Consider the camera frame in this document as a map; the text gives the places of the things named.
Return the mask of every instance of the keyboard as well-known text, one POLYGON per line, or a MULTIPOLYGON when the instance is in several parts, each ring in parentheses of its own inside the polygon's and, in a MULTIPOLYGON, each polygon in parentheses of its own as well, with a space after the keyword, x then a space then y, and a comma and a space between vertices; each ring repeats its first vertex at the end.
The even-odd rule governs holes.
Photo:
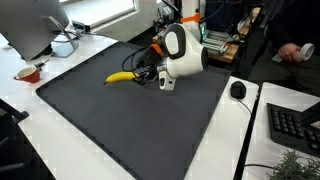
POLYGON ((267 103, 271 139, 320 158, 320 134, 301 127, 301 112, 267 103))

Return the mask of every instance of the cup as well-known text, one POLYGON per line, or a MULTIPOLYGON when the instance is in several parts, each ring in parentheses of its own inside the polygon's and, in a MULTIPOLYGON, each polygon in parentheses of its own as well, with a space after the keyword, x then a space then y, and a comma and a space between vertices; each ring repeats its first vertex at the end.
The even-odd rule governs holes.
POLYGON ((35 83, 40 80, 40 72, 36 67, 28 67, 19 71, 18 74, 13 77, 13 79, 35 83))

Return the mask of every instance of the computer mouse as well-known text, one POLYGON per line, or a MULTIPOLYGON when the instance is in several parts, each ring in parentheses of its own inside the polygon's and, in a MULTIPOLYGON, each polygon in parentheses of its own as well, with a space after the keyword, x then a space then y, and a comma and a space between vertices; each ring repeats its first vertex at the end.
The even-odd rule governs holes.
POLYGON ((247 88, 241 81, 236 81, 231 85, 231 96, 236 99, 246 97, 247 88))

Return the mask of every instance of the yellow banana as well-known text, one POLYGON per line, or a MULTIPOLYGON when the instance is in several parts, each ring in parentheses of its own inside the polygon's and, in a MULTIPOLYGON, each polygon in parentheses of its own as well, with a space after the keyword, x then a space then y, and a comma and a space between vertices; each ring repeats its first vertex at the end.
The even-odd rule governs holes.
POLYGON ((135 75, 133 72, 117 72, 107 77, 104 84, 118 81, 130 81, 136 77, 139 77, 139 74, 135 73, 135 75))

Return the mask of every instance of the gray table mat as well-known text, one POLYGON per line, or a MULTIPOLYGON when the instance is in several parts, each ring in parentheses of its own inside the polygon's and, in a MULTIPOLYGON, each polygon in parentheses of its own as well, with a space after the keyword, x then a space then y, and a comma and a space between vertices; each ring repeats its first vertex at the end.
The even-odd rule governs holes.
POLYGON ((230 73, 212 67, 172 92, 158 82, 103 85, 139 48, 118 42, 36 92, 136 179, 183 179, 230 73))

